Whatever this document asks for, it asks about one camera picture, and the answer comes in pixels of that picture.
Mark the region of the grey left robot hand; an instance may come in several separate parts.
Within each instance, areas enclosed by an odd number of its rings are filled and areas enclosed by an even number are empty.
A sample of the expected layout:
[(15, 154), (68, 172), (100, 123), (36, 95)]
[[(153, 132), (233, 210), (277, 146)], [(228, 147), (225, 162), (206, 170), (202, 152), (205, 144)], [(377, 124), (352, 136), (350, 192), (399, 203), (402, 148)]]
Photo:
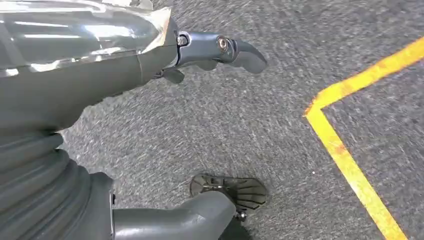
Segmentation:
[(60, 149), (61, 130), (105, 98), (180, 68), (267, 67), (251, 44), (178, 28), (149, 0), (0, 3), (0, 237), (3, 240), (247, 240), (266, 202), (255, 178), (195, 175), (173, 209), (114, 208), (113, 180)]

